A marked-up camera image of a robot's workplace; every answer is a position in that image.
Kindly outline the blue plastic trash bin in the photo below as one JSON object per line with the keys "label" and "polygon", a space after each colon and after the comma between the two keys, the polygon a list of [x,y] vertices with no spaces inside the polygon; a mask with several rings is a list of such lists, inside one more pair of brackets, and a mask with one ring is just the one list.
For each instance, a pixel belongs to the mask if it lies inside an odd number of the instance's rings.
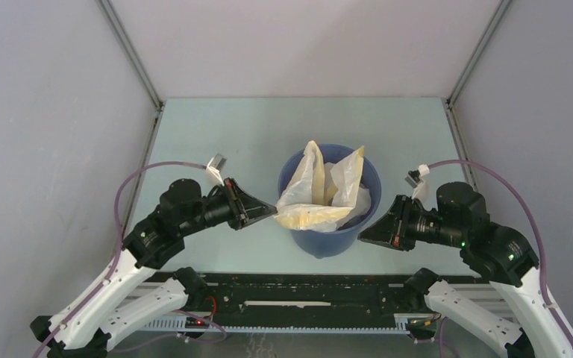
{"label": "blue plastic trash bin", "polygon": [[[320,144],[319,148],[324,157],[324,163],[337,163],[354,151],[344,145]],[[278,177],[278,196],[286,189],[291,177],[304,157],[304,149],[296,152],[286,161]],[[304,252],[321,259],[341,254],[349,249],[357,240],[362,227],[374,216],[381,202],[381,179],[374,165],[364,157],[363,175],[360,185],[369,191],[370,208],[363,215],[344,224],[338,230],[320,233],[311,230],[291,230],[291,236],[297,246]]]}

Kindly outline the translucent yellowish trash bag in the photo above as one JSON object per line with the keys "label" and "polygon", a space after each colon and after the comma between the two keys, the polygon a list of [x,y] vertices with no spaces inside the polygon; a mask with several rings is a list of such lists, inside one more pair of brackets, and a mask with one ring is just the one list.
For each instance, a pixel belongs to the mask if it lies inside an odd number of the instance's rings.
{"label": "translucent yellowish trash bag", "polygon": [[275,220],[289,230],[330,233],[365,215],[372,206],[364,178],[364,147],[349,149],[336,163],[326,163],[313,140],[303,150],[276,204]]}

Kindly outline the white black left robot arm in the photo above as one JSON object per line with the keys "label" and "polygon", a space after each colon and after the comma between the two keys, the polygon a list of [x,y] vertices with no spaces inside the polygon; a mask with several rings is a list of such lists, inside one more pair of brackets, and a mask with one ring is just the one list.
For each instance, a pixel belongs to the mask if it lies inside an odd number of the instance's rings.
{"label": "white black left robot arm", "polygon": [[275,215],[276,208],[242,190],[232,178],[202,195],[192,179],[173,182],[160,203],[122,240],[107,268],[67,308],[38,316],[31,329],[48,357],[105,357],[122,340],[156,318],[206,301],[206,283],[190,267],[177,270],[154,291],[123,301],[185,248],[186,237],[226,223],[241,230]]}

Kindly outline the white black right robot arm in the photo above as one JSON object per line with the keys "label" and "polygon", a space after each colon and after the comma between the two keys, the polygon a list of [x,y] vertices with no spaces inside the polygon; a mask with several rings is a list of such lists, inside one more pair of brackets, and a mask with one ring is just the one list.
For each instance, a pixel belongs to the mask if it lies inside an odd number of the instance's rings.
{"label": "white black right robot arm", "polygon": [[500,357],[573,357],[573,329],[562,331],[543,302],[541,265],[529,241],[517,230],[492,222],[484,197],[467,183],[441,185],[436,202],[437,207],[427,211],[419,200],[399,195],[357,238],[397,251],[410,251],[417,242],[459,249],[462,261],[489,281],[516,321],[463,297],[427,268],[404,283],[407,307],[445,315]]}

